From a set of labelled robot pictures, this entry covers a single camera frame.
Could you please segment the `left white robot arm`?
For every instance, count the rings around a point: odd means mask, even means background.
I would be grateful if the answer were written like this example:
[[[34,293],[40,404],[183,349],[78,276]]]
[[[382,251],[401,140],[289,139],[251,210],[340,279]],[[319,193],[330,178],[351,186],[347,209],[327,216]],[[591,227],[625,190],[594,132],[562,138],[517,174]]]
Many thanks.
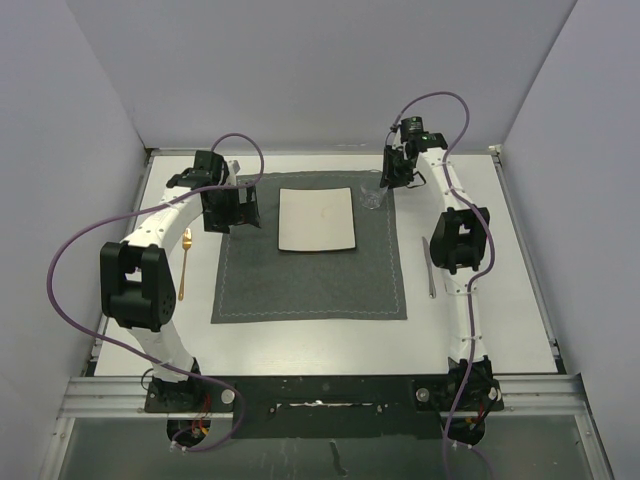
[[[210,233],[259,226],[256,186],[240,182],[239,171],[236,160],[197,151],[192,167],[167,181],[157,209],[123,240],[108,242],[100,251],[104,315],[127,330],[149,356],[150,393],[183,411],[200,405],[204,387],[198,362],[172,320],[178,295],[168,255],[195,220]]]

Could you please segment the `grey cloth placemat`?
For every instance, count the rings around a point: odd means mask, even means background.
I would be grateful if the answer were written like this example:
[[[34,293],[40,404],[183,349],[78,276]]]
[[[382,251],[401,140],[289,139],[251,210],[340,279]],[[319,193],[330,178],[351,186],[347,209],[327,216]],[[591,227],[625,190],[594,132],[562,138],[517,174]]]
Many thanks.
[[[223,235],[211,321],[239,324],[281,320],[401,320],[405,289],[392,194],[377,209],[361,203],[371,171],[273,173],[257,185],[261,225]],[[283,189],[349,188],[355,246],[323,253],[278,248]]]

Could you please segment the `white square plate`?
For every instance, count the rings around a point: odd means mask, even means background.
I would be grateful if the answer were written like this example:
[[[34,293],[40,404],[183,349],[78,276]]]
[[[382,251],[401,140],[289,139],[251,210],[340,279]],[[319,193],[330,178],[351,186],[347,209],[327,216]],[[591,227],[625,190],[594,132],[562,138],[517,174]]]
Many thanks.
[[[278,249],[318,253],[356,248],[352,191],[281,189]]]

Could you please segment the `silver table knife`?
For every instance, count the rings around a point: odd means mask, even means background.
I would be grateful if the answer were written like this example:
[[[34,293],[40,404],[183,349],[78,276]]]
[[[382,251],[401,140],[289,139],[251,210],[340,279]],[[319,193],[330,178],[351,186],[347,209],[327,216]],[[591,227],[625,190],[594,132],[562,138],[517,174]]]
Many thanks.
[[[434,278],[434,272],[433,272],[433,263],[432,263],[431,254],[430,254],[430,245],[428,240],[425,237],[422,237],[421,240],[422,240],[423,253],[424,253],[424,258],[425,258],[425,263],[427,268],[429,297],[431,299],[435,299],[437,296],[437,290],[436,290],[436,284],[435,284],[435,278]]]

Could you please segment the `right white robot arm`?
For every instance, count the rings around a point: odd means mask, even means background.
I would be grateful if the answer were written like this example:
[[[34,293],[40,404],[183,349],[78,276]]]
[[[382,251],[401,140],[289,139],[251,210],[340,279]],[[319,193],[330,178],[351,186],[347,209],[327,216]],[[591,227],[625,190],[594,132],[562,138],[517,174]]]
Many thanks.
[[[396,120],[393,140],[385,143],[380,186],[388,189],[427,186],[439,209],[426,256],[441,271],[450,307],[448,402],[469,408],[481,395],[500,397],[480,327],[476,306],[479,279],[495,263],[490,213],[476,205],[462,186],[444,136],[430,133],[419,116]]]

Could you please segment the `clear plastic cup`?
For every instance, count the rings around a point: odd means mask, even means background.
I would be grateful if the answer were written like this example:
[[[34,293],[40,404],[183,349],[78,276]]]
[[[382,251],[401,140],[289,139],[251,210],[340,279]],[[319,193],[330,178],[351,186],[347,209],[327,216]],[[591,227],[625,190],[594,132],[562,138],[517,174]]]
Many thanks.
[[[359,193],[360,204],[366,209],[374,210],[381,207],[387,193],[387,187],[381,187],[377,180],[363,182],[360,185]]]

